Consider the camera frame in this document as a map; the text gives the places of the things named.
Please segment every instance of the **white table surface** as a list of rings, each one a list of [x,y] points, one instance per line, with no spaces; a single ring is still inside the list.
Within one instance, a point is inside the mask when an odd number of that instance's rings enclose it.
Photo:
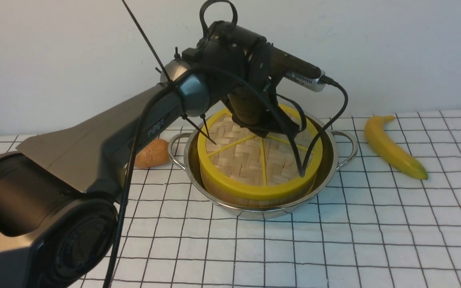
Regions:
[[[424,164],[426,181],[371,151],[366,120],[333,125],[355,134],[357,158],[318,197],[280,218],[237,219],[172,164],[136,170],[113,288],[461,287],[461,110],[399,114],[387,125]],[[192,128],[170,128],[161,138],[181,129]],[[0,137],[0,153],[26,137]],[[336,140],[344,158],[351,144]],[[107,264],[72,288],[101,287]]]

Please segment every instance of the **stainless steel pot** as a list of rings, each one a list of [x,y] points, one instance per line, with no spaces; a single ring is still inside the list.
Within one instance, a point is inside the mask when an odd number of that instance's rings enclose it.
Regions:
[[[309,117],[308,115],[306,116],[318,130],[322,128],[322,122],[315,119],[314,117]],[[337,144],[335,143],[334,135],[344,136],[348,138],[352,143],[351,154],[342,162],[339,162],[338,149]],[[177,142],[180,138],[186,137],[188,137],[188,140],[184,148],[183,164],[175,157],[172,148],[174,143]],[[295,201],[281,206],[271,206],[267,208],[250,208],[247,206],[238,206],[223,201],[217,198],[215,195],[212,195],[211,192],[207,191],[204,188],[204,184],[200,176],[200,162],[197,151],[198,137],[199,132],[196,130],[194,130],[192,133],[181,133],[172,137],[172,139],[168,143],[168,155],[170,159],[177,166],[186,171],[188,177],[190,178],[194,186],[200,192],[202,192],[203,195],[210,199],[210,201],[212,201],[217,206],[221,206],[233,215],[237,215],[240,218],[246,219],[269,219],[291,213],[301,204],[305,204],[306,202],[309,202],[311,199],[313,199],[313,197],[315,197],[328,184],[335,172],[337,172],[340,168],[344,167],[346,164],[355,159],[358,151],[357,140],[349,133],[335,130],[325,131],[324,135],[321,137],[321,140],[323,142],[323,158],[321,160],[320,167],[318,168],[315,184],[311,192],[307,193],[306,195],[303,195],[301,198]]]

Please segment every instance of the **banana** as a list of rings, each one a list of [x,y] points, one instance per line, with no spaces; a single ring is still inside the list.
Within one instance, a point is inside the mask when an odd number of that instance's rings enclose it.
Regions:
[[[369,146],[384,161],[400,172],[415,179],[427,180],[428,172],[426,172],[421,162],[393,142],[385,133],[384,126],[394,118],[393,115],[375,115],[368,119],[364,127],[364,135]]]

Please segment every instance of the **woven bamboo lid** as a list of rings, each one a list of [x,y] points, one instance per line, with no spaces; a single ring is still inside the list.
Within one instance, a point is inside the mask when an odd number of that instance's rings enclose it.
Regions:
[[[301,122],[295,109],[280,107],[293,121]],[[321,140],[311,151],[302,178],[285,135],[258,137],[235,124],[228,109],[209,118],[207,127],[216,145],[200,136],[197,149],[202,180],[211,193],[242,206],[270,206],[283,204],[312,188],[322,158]],[[305,131],[295,138],[302,161],[316,133],[312,122],[307,121]]]

